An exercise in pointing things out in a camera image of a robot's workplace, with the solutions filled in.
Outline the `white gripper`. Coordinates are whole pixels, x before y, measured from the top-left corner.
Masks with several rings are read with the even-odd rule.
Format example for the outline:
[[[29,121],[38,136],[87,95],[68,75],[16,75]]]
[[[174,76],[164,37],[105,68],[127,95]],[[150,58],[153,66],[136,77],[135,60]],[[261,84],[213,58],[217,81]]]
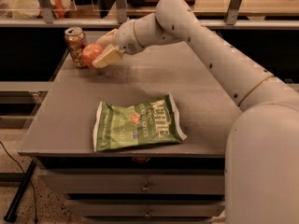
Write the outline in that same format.
[[[105,48],[92,62],[97,69],[120,61],[123,52],[134,55],[144,50],[136,38],[135,20],[129,20],[123,23],[118,30],[113,29],[99,37],[96,44]]]

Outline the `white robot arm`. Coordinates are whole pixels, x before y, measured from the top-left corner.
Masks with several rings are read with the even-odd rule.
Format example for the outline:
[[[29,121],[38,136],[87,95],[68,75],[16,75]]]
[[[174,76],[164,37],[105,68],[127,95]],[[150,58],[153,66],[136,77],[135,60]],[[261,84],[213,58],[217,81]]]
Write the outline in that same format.
[[[299,224],[299,92],[215,32],[184,0],[97,40],[121,55],[184,42],[239,110],[225,147],[226,224]]]

